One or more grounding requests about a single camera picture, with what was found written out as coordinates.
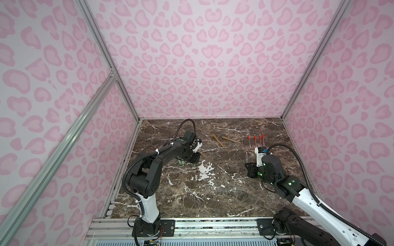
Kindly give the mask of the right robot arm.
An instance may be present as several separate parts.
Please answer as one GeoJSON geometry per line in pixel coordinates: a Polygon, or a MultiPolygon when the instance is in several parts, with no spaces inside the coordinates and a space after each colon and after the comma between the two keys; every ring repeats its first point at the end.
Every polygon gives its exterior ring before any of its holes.
{"type": "Polygon", "coordinates": [[[368,234],[321,201],[307,184],[285,173],[279,158],[258,154],[256,163],[245,164],[247,176],[270,184],[281,198],[305,211],[319,225],[315,226],[292,210],[284,208],[274,215],[273,230],[290,233],[314,246],[385,246],[378,234],[368,234]]]}

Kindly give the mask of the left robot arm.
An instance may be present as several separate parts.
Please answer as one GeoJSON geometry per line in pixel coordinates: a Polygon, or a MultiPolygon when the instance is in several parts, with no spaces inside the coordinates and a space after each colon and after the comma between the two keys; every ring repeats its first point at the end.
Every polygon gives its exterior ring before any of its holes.
{"type": "Polygon", "coordinates": [[[156,191],[162,169],[173,159],[196,164],[201,156],[201,147],[202,140],[194,132],[187,131],[183,137],[175,137],[151,153],[139,153],[127,168],[122,178],[122,189],[138,201],[141,210],[132,226],[133,236],[156,236],[161,232],[156,191]]]}

